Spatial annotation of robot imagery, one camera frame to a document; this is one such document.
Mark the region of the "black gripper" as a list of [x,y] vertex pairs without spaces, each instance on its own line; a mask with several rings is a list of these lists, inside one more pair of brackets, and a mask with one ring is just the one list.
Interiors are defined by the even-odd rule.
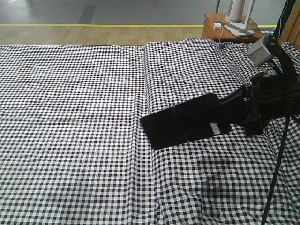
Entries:
[[239,124],[247,136],[261,135],[268,122],[300,113],[300,76],[258,73],[251,77],[249,90],[242,85],[208,109],[209,121],[219,127]]

